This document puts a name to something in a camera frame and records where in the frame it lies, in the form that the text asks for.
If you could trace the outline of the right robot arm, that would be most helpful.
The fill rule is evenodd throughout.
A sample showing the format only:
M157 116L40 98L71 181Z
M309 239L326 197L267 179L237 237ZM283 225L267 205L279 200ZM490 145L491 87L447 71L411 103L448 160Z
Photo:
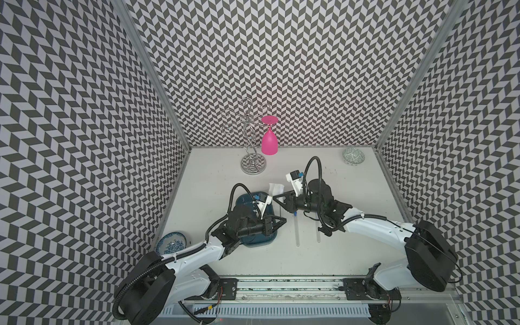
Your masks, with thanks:
M415 284L443 292L452 283L459 258L454 246L431 222L403 223L365 213L336 200L330 186L319 179L304 185L299 178L291 184L293 190L272 197L285 211L315 213L321 224L318 230L326 236L336 231L360 234L404 254L403 259L376 263L368 270L361 287L369 299Z

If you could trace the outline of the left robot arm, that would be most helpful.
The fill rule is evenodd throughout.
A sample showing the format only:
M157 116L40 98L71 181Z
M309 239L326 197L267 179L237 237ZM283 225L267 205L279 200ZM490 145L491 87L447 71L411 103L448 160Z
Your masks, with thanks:
M233 253L242 238L269 236L287 222L275 215L258 218L258 213L244 205L234 207L211 224L197 245L172 254L145 254L115 290L114 318L150 324L170 303L212 297L220 278L209 265Z

